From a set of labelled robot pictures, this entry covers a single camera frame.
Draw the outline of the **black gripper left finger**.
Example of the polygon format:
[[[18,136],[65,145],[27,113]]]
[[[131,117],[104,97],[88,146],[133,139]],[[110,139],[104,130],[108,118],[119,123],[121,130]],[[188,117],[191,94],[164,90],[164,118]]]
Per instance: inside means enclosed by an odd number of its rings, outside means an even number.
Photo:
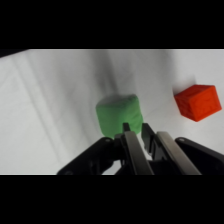
[[[128,123],[114,138],[103,137],[64,165],[57,175],[102,175],[119,161],[116,175],[153,175],[139,140]]]

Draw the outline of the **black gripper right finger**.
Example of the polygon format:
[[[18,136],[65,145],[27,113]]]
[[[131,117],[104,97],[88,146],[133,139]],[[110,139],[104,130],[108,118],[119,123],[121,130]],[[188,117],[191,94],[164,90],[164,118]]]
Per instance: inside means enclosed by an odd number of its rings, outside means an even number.
[[[184,137],[155,133],[142,124],[141,138],[156,175],[224,175],[224,155]]]

